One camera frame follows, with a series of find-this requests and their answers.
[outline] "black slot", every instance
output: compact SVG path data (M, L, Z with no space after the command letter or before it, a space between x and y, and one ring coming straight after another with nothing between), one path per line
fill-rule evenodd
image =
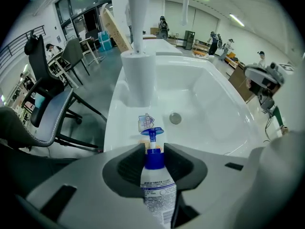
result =
M62 186L41 209L41 213L49 219L57 221L59 215L63 212L75 191L75 187L68 185Z
M243 167L244 167L244 166L242 166L242 165L234 164L234 163L231 163L231 162L225 164L224 166L227 166L227 167L229 167L229 168L232 168L232 169L234 169L234 170L239 170L239 171L241 171L241 170L243 169Z

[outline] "bottle label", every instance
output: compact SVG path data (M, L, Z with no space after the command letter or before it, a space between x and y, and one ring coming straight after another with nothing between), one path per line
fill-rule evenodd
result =
M165 228L170 228L177 192L173 179L144 182L141 188L145 192L144 203L149 211Z

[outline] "table leg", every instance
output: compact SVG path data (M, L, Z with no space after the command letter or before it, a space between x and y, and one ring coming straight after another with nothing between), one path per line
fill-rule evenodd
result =
M67 72L65 72L65 70L62 68L62 66L58 63L57 59L55 59L55 63L57 64L58 68L60 68L60 70L63 72L63 74L65 74L65 76L68 78L68 80L71 81L71 83L73 85L75 85L76 88L78 88L78 85L75 83L74 80L72 80L72 78L67 74Z
M87 47L88 47L88 49L89 49L89 51L90 51L91 55L93 56L93 58L94 58L95 62L96 62L97 64L99 64L99 62L98 62L97 58L95 57L94 53L92 52L91 47L89 46L88 41L86 41L86 45L87 45Z

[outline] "chair armrest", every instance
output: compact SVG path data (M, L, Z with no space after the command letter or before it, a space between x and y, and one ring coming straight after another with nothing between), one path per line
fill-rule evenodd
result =
M31 97L32 93L38 93L41 96L45 97L45 98L53 98L53 96L51 94L49 94L46 90L42 89L39 85L42 81L42 78L40 78L35 84L34 86L29 90L28 94L25 96L22 104L21 104L21 108L24 107L25 103L29 101L29 98Z

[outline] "fluorescent light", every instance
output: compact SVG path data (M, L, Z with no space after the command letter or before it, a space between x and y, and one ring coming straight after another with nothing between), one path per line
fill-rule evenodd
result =
M28 64L25 65L25 67L24 67L24 69L23 69L23 73L26 72L27 68L28 68Z
M239 23L241 26L244 26L244 24L238 19L236 18L233 14L230 13L230 16L236 20L237 23Z

